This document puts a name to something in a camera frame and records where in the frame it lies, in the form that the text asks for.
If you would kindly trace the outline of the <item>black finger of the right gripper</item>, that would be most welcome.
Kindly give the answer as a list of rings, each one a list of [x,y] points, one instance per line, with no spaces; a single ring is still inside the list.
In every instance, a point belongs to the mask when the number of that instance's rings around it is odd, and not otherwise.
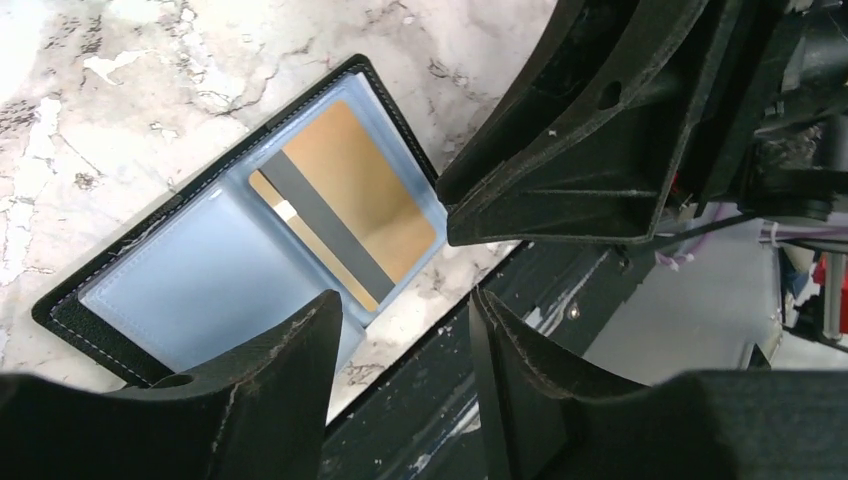
[[[560,1],[437,184],[452,245],[639,243],[674,183],[724,193],[802,35],[798,1]]]

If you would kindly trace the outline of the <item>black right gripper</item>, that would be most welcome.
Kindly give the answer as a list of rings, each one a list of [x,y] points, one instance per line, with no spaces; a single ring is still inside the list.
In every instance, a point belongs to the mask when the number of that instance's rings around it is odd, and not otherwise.
[[[712,1],[692,33],[718,49],[673,191],[703,213],[829,227],[847,209],[847,5]]]

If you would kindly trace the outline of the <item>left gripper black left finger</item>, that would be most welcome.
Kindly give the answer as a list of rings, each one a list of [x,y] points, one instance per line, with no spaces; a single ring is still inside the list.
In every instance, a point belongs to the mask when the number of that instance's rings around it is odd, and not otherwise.
[[[1,378],[5,479],[314,479],[342,326],[337,292],[149,388]]]

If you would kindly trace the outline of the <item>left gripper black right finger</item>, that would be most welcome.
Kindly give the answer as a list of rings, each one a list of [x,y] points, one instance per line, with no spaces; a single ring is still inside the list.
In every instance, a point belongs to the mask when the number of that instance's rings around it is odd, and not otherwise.
[[[843,479],[847,375],[701,370],[653,386],[559,346],[490,293],[479,412],[492,479]]]

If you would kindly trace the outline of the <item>black leather card holder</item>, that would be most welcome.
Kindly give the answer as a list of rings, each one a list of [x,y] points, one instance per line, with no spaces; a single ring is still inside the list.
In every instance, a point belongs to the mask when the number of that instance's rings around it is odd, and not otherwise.
[[[345,101],[437,231],[415,268],[366,311],[248,183],[336,101]],[[326,290],[340,294],[343,366],[367,327],[445,241],[437,174],[370,59],[356,54],[62,280],[34,321],[132,386],[149,387],[281,324]]]

